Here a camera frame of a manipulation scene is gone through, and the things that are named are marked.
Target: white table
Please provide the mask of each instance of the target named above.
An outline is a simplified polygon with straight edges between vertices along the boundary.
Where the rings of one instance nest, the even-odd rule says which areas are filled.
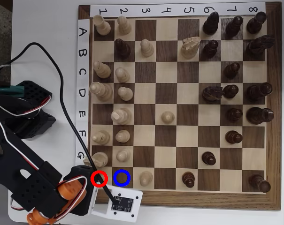
[[[227,2],[226,0],[198,0],[197,2]],[[191,3],[191,0],[157,0],[156,3]],[[28,43],[41,43],[56,60],[65,78],[64,99],[67,110],[75,119],[75,86],[77,68],[77,9],[88,4],[141,4],[152,0],[14,0],[12,28],[12,57],[15,57]],[[187,208],[141,207],[138,225],[245,225],[284,224],[284,0],[283,9],[283,110],[282,110],[282,210],[208,210]],[[48,58],[37,47],[29,51],[12,66],[12,84],[32,80],[53,93],[53,99],[45,111],[57,121],[46,134],[26,141],[37,154],[49,161],[63,175],[74,165],[75,135],[65,119],[59,104],[58,74]],[[9,209],[9,216],[17,222],[26,222],[27,212]],[[69,214],[62,224],[126,224],[89,216],[78,217]]]

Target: pawn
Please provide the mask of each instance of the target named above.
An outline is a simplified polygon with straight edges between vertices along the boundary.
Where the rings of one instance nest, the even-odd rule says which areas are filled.
[[[230,144],[238,144],[243,140],[243,136],[237,131],[231,130],[226,133],[225,140]]]
[[[120,87],[118,89],[118,95],[121,97],[123,101],[129,101],[133,97],[133,92],[130,88]]]
[[[145,57],[149,57],[154,53],[153,45],[146,39],[141,41],[141,52]]]
[[[236,96],[236,94],[239,92],[239,88],[236,85],[227,85],[225,88],[223,88],[224,97],[226,98],[233,98]]]
[[[110,25],[108,22],[104,21],[102,16],[95,15],[93,17],[93,24],[96,26],[96,30],[100,35],[104,36],[110,33]]]
[[[131,32],[131,24],[125,16],[119,16],[117,19],[119,31],[121,34],[129,34]]]
[[[111,74],[111,70],[108,65],[102,62],[94,62],[93,63],[94,70],[97,73],[97,76],[100,78],[108,78]]]

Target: wooden chess piece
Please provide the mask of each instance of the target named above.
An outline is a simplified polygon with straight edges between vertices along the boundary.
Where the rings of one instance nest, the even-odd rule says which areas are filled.
[[[203,24],[203,32],[205,32],[207,35],[215,34],[218,30],[218,23],[219,14],[217,12],[212,12]]]
[[[271,122],[274,118],[274,113],[271,109],[260,109],[258,107],[250,108],[246,113],[246,118],[252,124],[261,124]]]
[[[266,13],[258,12],[247,24],[247,30],[251,34],[258,33],[262,29],[262,24],[267,19]]]
[[[247,88],[246,97],[251,101],[257,101],[272,93],[270,83],[255,84]]]
[[[224,89],[224,97],[226,98],[233,98],[236,96],[236,94],[239,92],[238,86],[232,84],[232,85],[227,85]]]
[[[207,165],[215,165],[216,163],[216,158],[212,152],[207,151],[203,153],[201,158],[202,161]]]
[[[131,112],[127,108],[121,108],[112,112],[111,118],[113,122],[118,124],[127,124],[131,120]]]
[[[185,172],[182,176],[182,181],[187,188],[192,188],[195,185],[195,176],[191,172]]]
[[[107,83],[94,82],[90,85],[89,90],[100,101],[109,100],[113,94],[113,89]]]
[[[129,34],[131,32],[131,24],[125,16],[119,16],[117,19],[119,31],[121,34]]]
[[[230,38],[236,36],[241,28],[241,25],[243,23],[243,18],[239,15],[235,16],[232,21],[230,21],[226,28],[225,28],[225,32],[226,35]]]
[[[96,30],[100,35],[104,36],[110,33],[110,25],[108,22],[104,21],[102,16],[95,15],[93,17],[93,24],[96,26]]]
[[[226,133],[225,140],[230,144],[238,144],[243,140],[243,136],[235,130]]]
[[[249,178],[249,183],[254,188],[257,188],[259,191],[263,193],[267,193],[271,190],[271,185],[269,184],[269,182],[264,180],[264,178],[258,174],[252,175]]]
[[[146,39],[141,41],[141,53],[144,57],[149,57],[154,53],[153,45]]]
[[[102,62],[94,62],[93,63],[94,70],[97,73],[97,76],[100,78],[108,78],[111,74],[111,70],[108,65]]]

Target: black cable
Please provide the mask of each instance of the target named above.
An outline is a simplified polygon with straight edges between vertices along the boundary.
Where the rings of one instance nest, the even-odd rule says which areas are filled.
[[[66,116],[66,118],[67,118],[67,121],[69,122],[69,124],[70,124],[72,130],[74,131],[74,133],[75,133],[77,139],[79,140],[79,142],[80,142],[82,148],[84,149],[84,152],[86,153],[86,156],[87,156],[87,158],[89,159],[90,164],[92,165],[93,170],[96,171],[97,168],[96,168],[96,166],[95,166],[95,164],[94,164],[94,162],[93,162],[93,160],[92,160],[92,157],[90,156],[89,151],[87,150],[86,145],[84,144],[84,142],[83,142],[83,140],[82,140],[80,134],[79,134],[78,131],[76,130],[76,127],[74,126],[74,124],[73,124],[71,118],[69,117],[69,114],[68,114],[68,112],[67,112],[67,110],[66,110],[66,107],[65,107],[65,103],[63,102],[63,84],[64,84],[64,82],[63,82],[62,72],[61,72],[60,68],[58,67],[58,65],[56,64],[56,62],[54,61],[54,59],[51,57],[51,55],[47,52],[47,50],[46,50],[41,44],[36,43],[36,42],[32,42],[32,43],[28,44],[28,45],[24,48],[24,50],[21,51],[21,53],[18,54],[15,58],[13,58],[12,60],[10,60],[10,61],[8,61],[7,63],[5,63],[5,65],[9,65],[9,64],[13,63],[14,61],[18,60],[18,59],[28,50],[28,48],[31,47],[31,46],[33,46],[33,45],[36,45],[36,46],[40,47],[40,49],[43,50],[43,52],[47,55],[47,57],[49,58],[49,60],[50,60],[50,61],[53,63],[53,65],[55,66],[55,68],[56,68],[56,70],[57,70],[57,72],[58,72],[58,74],[59,74],[59,77],[60,77],[60,79],[61,79],[61,87],[60,87],[59,99],[60,99],[60,102],[61,102],[61,107],[62,107],[63,113],[65,114],[65,116]],[[99,174],[97,174],[96,176],[97,176],[99,182],[100,182],[100,183],[103,183],[102,177],[101,177]],[[106,185],[103,186],[103,189],[104,189],[105,193],[108,195],[109,199],[113,202],[113,204],[118,204],[118,203],[119,203],[119,201],[117,201],[117,200],[113,197],[112,193],[109,191],[109,189],[108,189],[108,187],[107,187]]]

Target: chess piece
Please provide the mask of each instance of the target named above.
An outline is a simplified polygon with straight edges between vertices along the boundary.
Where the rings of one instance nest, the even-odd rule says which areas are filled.
[[[218,30],[219,14],[212,12],[203,24],[203,32],[207,35],[213,35]]]
[[[216,158],[212,152],[207,151],[203,153],[201,158],[202,161],[207,165],[215,165],[216,163]]]
[[[271,185],[269,184],[269,182],[264,180],[264,178],[258,174],[252,175],[249,178],[249,183],[254,188],[257,188],[259,191],[263,193],[267,193],[271,190]]]
[[[110,76],[111,70],[108,65],[102,62],[94,62],[93,63],[94,70],[97,73],[97,76],[100,78],[108,78]]]
[[[115,139],[116,139],[118,142],[121,142],[121,143],[128,142],[129,139],[130,139],[130,133],[129,133],[127,130],[120,130],[120,131],[116,134]]]
[[[131,112],[126,108],[117,109],[112,112],[111,118],[113,122],[124,125],[130,122]]]
[[[92,135],[92,140],[98,144],[106,144],[109,141],[109,133],[105,130],[101,130]]]
[[[239,92],[239,88],[236,85],[227,85],[224,89],[224,97],[226,98],[233,98]]]
[[[238,64],[237,62],[231,63],[225,68],[224,75],[228,79],[233,79],[238,74],[239,69],[240,69],[240,64]]]
[[[251,101],[257,101],[272,93],[270,83],[255,84],[247,88],[246,97]]]
[[[115,76],[117,77],[117,79],[120,83],[125,83],[130,78],[130,75],[127,72],[127,70],[124,69],[124,68],[121,68],[121,67],[119,67],[115,70]]]
[[[236,36],[239,31],[240,31],[240,27],[243,23],[243,18],[239,15],[235,16],[232,21],[230,21],[226,28],[225,28],[225,32],[226,35],[230,38]]]
[[[165,124],[169,124],[172,123],[172,121],[174,120],[175,116],[172,112],[170,111],[165,111],[162,113],[161,115],[161,120],[165,123]]]
[[[116,39],[115,41],[115,50],[122,60],[128,58],[131,54],[131,48],[129,44],[127,44],[120,38]]]
[[[146,187],[147,185],[151,183],[153,179],[153,175],[149,171],[144,171],[140,174],[139,179],[140,179],[140,185],[143,187]]]
[[[275,43],[275,38],[273,35],[264,35],[252,40],[247,48],[247,53],[250,54],[262,54],[265,49],[271,48]]]
[[[104,21],[102,16],[95,15],[93,17],[93,24],[96,26],[96,30],[100,35],[104,36],[110,33],[110,25],[108,22]]]
[[[247,24],[247,30],[251,34],[255,34],[262,29],[262,24],[267,19],[266,13],[258,12]]]
[[[220,100],[223,94],[222,87],[206,87],[202,92],[202,96],[205,100],[211,102]]]
[[[258,107],[250,108],[246,113],[246,118],[252,124],[261,124],[271,122],[274,118],[274,113],[271,109],[260,109]]]
[[[131,24],[125,16],[119,16],[117,19],[119,31],[121,34],[129,34],[131,32]]]
[[[182,180],[187,188],[192,188],[195,185],[195,176],[191,172],[185,172],[182,176]]]
[[[208,58],[212,58],[217,53],[219,44],[216,40],[210,40],[203,48],[204,53]]]
[[[238,144],[243,140],[243,136],[237,131],[231,130],[226,133],[225,140],[230,144]]]
[[[141,53],[145,57],[149,57],[154,53],[153,45],[146,39],[141,41]]]
[[[107,101],[113,94],[113,89],[107,83],[94,82],[89,87],[90,92],[100,101]]]
[[[181,48],[181,54],[186,59],[193,58],[198,51],[200,41],[201,41],[200,37],[190,37],[190,38],[184,39],[183,46]]]

